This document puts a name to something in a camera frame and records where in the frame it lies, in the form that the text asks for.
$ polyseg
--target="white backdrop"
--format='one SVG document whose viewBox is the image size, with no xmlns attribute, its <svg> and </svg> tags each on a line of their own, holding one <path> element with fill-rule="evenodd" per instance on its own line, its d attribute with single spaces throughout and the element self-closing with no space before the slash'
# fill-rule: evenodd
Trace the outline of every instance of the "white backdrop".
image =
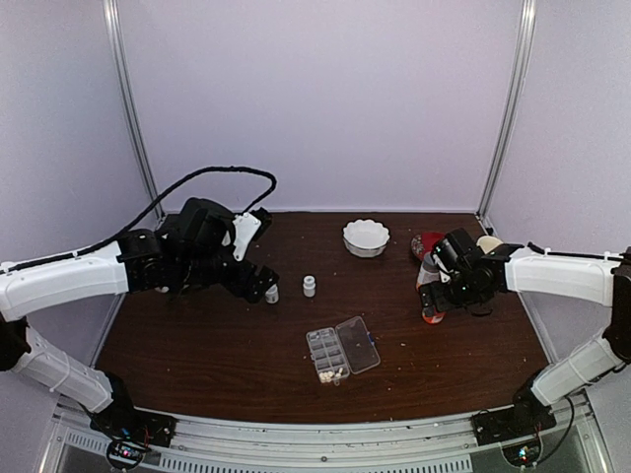
<svg viewBox="0 0 631 473">
<path fill-rule="evenodd" d="M 505 240 L 565 251 L 631 245 L 631 3 L 539 2 L 524 96 L 490 219 Z M 536 295 L 554 350 L 609 322 L 594 304 Z M 631 370 L 590 389 L 615 471 L 631 464 Z"/>
<path fill-rule="evenodd" d="M 148 197 L 102 3 L 0 2 L 0 68 L 0 261 L 87 246 L 118 231 Z M 112 299 L 41 310 L 29 322 L 89 363 Z M 0 372 L 0 471 L 35 471 L 56 399 L 43 385 Z"/>
<path fill-rule="evenodd" d="M 120 2 L 159 189 L 209 165 L 279 177 L 271 209 L 471 211 L 490 167 L 522 2 Z M 242 208 L 264 185 L 200 177 Z"/>
</svg>

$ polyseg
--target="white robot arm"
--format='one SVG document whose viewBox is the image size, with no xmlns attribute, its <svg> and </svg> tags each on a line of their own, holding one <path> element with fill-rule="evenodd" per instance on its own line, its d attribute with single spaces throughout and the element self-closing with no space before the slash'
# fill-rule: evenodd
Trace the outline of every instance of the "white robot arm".
<svg viewBox="0 0 631 473">
<path fill-rule="evenodd" d="M 583 299 L 612 308 L 611 324 L 564 360 L 536 373 L 504 413 L 474 416 L 480 444 L 553 427 L 549 406 L 601 376 L 631 363 L 631 254 L 552 252 L 533 244 L 478 243 L 463 229 L 432 250 L 442 282 L 421 287 L 424 307 L 446 311 L 486 304 L 498 292 L 539 292 Z"/>
<path fill-rule="evenodd" d="M 234 296 L 257 303 L 278 275 L 245 259 L 248 245 L 271 224 L 258 209 L 233 214 L 205 199 L 189 199 L 178 215 L 156 230 L 134 230 L 108 244 L 36 261 L 0 264 L 0 371 L 31 377 L 80 403 L 93 427 L 113 439 L 167 446 L 173 418 L 134 408 L 123 381 L 93 370 L 52 346 L 29 326 L 26 315 L 41 308 L 98 295 L 221 284 Z"/>
</svg>

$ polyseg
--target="red object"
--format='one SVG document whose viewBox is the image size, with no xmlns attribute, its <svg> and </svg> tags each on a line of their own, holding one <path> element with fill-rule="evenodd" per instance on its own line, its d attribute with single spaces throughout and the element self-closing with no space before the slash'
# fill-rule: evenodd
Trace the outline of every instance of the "red object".
<svg viewBox="0 0 631 473">
<path fill-rule="evenodd" d="M 443 317 L 445 317 L 445 312 L 436 312 L 430 307 L 424 308 L 422 314 L 423 320 L 425 320 L 430 325 L 441 323 L 443 321 Z"/>
<path fill-rule="evenodd" d="M 425 253 L 434 249 L 434 245 L 445 237 L 445 234 L 439 232 L 423 232 L 421 234 L 421 243 L 423 243 L 423 252 L 421 253 L 421 261 Z"/>
</svg>

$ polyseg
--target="brown tabletop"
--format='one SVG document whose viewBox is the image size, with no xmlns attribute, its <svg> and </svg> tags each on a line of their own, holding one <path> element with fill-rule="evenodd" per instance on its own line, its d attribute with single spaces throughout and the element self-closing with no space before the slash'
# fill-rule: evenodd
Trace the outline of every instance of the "brown tabletop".
<svg viewBox="0 0 631 473">
<path fill-rule="evenodd" d="M 389 228 L 382 256 L 344 248 L 342 228 L 360 217 Z M 481 235 L 471 215 L 276 214 L 247 257 L 280 274 L 278 304 L 248 304 L 222 287 L 174 302 L 154 291 L 129 296 L 98 366 L 123 377 L 140 407 L 239 421 L 404 420 L 508 404 L 546 365 L 517 296 L 499 295 L 487 317 L 458 310 L 429 325 L 420 316 L 410 240 L 458 227 Z M 302 292 L 307 274 L 316 277 L 313 299 Z M 339 386 L 320 384 L 306 333 L 355 315 L 382 363 Z"/>
</svg>

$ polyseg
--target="white bowl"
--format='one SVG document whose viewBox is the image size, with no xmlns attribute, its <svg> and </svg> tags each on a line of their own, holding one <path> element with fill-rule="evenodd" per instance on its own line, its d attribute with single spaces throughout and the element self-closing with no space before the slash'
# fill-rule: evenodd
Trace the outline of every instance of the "white bowl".
<svg viewBox="0 0 631 473">
<path fill-rule="evenodd" d="M 386 249 L 390 232 L 374 220 L 356 220 L 344 227 L 344 245 L 355 256 L 374 258 Z"/>
</svg>

